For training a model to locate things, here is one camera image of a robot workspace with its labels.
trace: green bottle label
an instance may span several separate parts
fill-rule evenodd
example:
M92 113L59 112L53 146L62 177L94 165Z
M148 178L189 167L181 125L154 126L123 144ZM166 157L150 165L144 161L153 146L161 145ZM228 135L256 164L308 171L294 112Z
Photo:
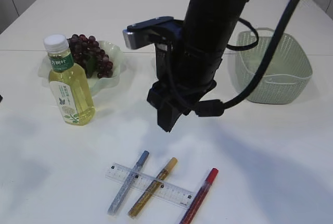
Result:
M50 57L51 65L54 71L64 71L67 70L74 65L74 60L72 57L72 54L69 54L68 56L64 58L58 58L58 57Z

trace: black cable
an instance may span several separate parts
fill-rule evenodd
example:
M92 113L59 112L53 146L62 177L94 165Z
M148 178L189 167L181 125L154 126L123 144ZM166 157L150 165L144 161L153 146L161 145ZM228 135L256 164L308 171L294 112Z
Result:
M256 41L254 43L251 43L251 44L245 45L245 46L232 46L232 45L227 44L227 48L232 51L248 51L249 49L257 47L257 45L259 44L258 31L252 26L252 24L249 21L244 20L242 18L239 18L238 21L240 23L244 24L246 27L248 27L253 32L253 34L255 35Z
M252 78L251 82L248 84L248 86L235 98L231 99L230 101L226 102L224 104L224 108L231 108L243 100L245 100L258 86L259 82L263 78L268 66L270 65L270 62L272 61L272 58L274 56L274 53L276 51L276 48L283 36L283 33L288 25L288 22L295 11L297 4L300 0L290 0L283 15L280 18L280 21L275 29L275 32L273 34L272 40L265 52L265 55L258 67L258 70L256 71L254 77Z
M176 97L177 101L185 108L188 108L190 110L195 111L194 105L189 104L187 101L183 99L183 97L179 94L176 84L173 79L173 74L172 74L172 69L171 69L171 64L170 64L170 57L171 57L171 51L172 51L172 44L169 42L166 45L166 59L165 59L165 64L166 64L166 72L168 74L168 79L169 79L169 84L171 85L172 93Z

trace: transparent ruler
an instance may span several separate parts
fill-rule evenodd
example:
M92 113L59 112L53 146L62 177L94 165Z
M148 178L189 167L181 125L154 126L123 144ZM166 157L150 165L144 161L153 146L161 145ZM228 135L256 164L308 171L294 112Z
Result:
M130 172L133 172L131 168L114 163L107 171L106 177L116 182L124 183ZM159 189L155 191L153 196L168 201L170 203L176 204L184 208L188 208L192 203L193 198L195 197L194 192L182 189L178 186L156 179L155 177L146 175L144 173L133 173L136 174L134 182L132 184L133 188L139 189L143 192L154 180L159 181L162 184L160 185Z

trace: pen cap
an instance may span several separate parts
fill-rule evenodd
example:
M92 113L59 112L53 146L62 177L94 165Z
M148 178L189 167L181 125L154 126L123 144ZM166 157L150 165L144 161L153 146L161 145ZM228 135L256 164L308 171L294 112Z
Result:
M216 169L216 168L213 168L209 175L207 176L207 179L206 181L209 183L209 184L213 184L213 181L215 180L217 174L219 173L219 171Z
M170 173L171 170L173 169L173 167L177 164L177 162L178 162L178 160L177 160L175 157L173 157L173 158L168 162L168 164L164 167L164 169Z
M148 155L149 155L149 152L145 150L143 152L143 154L141 155L140 159L137 161L137 164L139 164L140 166L143 166L146 159L148 158Z

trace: green basket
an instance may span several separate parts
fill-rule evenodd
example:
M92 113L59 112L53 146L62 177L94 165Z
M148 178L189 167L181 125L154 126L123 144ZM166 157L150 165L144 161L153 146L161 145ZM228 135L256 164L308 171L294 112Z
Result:
M263 55L271 41L274 30L258 28L258 46L248 51L237 52L236 76L243 90L252 80ZM238 35L238 45L248 45L255 41L251 31ZM247 98L255 103L288 104L295 100L311 79L310 62L299 43L289 34L284 34L263 79Z

